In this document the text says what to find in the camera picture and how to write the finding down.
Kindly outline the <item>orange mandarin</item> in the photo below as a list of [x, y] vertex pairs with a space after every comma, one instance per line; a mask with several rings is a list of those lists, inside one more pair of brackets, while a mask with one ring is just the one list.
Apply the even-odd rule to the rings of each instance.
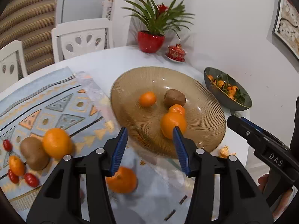
[[143, 93], [140, 97], [139, 97], [139, 104], [144, 107], [151, 107], [152, 105], [154, 105], [156, 103], [156, 95], [154, 94], [153, 91], [148, 91], [146, 93]]
[[175, 104], [168, 109], [169, 113], [178, 113], [182, 116], [186, 116], [185, 108], [180, 104]]
[[163, 135], [168, 139], [173, 139], [173, 129], [178, 126], [182, 133], [185, 133], [187, 130], [187, 121], [186, 118], [174, 112], [166, 113], [160, 121], [160, 128]]
[[25, 174], [25, 165], [22, 160], [16, 155], [9, 157], [9, 166], [11, 171], [17, 176], [23, 176]]

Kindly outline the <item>large orange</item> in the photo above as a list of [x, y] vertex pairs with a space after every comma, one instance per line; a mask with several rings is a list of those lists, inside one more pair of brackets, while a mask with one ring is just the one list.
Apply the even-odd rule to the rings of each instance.
[[62, 159], [65, 155], [72, 154], [73, 143], [69, 135], [60, 128], [49, 129], [43, 137], [45, 152], [56, 160]]

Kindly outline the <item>green plant in red pot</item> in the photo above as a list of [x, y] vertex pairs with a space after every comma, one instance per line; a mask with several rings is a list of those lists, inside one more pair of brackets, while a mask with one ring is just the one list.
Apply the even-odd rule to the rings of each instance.
[[137, 18], [145, 27], [137, 33], [139, 49], [148, 54], [156, 53], [164, 44], [166, 32], [172, 31], [180, 38], [179, 32], [192, 25], [195, 14], [186, 11], [184, 1], [173, 0], [169, 5], [156, 3], [154, 0], [126, 0], [131, 11], [129, 16]]

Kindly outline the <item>white refrigerator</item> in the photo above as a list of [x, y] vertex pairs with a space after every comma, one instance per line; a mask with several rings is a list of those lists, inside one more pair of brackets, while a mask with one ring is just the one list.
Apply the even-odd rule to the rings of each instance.
[[112, 18], [114, 0], [57, 0], [55, 24], [93, 18]]

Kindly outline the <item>dark green fruit bowl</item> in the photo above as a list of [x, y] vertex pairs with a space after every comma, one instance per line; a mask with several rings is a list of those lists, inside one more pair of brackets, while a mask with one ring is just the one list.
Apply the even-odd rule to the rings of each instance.
[[227, 73], [206, 67], [204, 81], [222, 106], [232, 111], [245, 111], [252, 107], [252, 100], [247, 91]]

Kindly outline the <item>red lidded tea cup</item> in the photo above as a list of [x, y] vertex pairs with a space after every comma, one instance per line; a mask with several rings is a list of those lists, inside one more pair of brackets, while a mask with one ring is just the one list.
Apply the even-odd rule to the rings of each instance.
[[165, 54], [166, 57], [175, 62], [185, 62], [185, 56], [187, 52], [182, 48], [181, 44], [175, 46], [168, 46], [168, 52]]

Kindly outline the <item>large brown kiwi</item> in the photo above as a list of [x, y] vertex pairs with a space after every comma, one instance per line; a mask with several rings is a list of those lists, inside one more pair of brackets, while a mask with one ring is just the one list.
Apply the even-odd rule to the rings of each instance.
[[50, 161], [50, 156], [45, 152], [42, 142], [33, 136], [29, 136], [21, 142], [20, 151], [32, 170], [41, 171]]

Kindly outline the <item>mandarin peel with leaves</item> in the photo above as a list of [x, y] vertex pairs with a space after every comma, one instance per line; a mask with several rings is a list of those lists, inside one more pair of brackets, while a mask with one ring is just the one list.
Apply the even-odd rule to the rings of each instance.
[[120, 166], [112, 177], [105, 178], [108, 188], [118, 194], [129, 194], [137, 187], [135, 172], [127, 167]]

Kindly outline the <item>mandarin peel piece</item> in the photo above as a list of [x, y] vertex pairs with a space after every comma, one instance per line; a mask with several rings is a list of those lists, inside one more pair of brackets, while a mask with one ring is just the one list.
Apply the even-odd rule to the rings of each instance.
[[219, 157], [221, 158], [228, 158], [230, 155], [235, 155], [236, 153], [231, 153], [229, 151], [229, 147], [228, 146], [224, 146], [222, 148], [219, 149]]

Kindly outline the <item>framed wall picture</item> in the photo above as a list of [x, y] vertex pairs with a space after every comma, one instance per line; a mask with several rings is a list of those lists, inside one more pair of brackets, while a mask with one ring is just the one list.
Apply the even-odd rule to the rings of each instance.
[[279, 0], [273, 34], [298, 60], [298, 11], [291, 0]]

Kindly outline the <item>red cherry tomato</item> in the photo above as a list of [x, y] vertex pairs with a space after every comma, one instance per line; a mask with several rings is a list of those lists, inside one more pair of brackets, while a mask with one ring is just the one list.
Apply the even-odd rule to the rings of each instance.
[[3, 140], [3, 147], [7, 152], [11, 152], [13, 149], [11, 142], [7, 139]]
[[8, 169], [8, 177], [12, 183], [19, 183], [19, 176], [15, 175], [15, 173], [10, 168]]
[[36, 188], [40, 184], [39, 179], [32, 173], [26, 173], [24, 175], [24, 178], [25, 178], [27, 185], [29, 185], [32, 188]]

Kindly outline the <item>white dining chair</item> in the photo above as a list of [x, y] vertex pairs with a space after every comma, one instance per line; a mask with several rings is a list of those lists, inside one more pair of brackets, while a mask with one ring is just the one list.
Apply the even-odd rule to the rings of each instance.
[[112, 21], [107, 18], [60, 23], [51, 30], [54, 62], [113, 48]]
[[22, 41], [14, 40], [1, 50], [1, 88], [3, 92], [19, 80], [19, 74], [27, 77]]

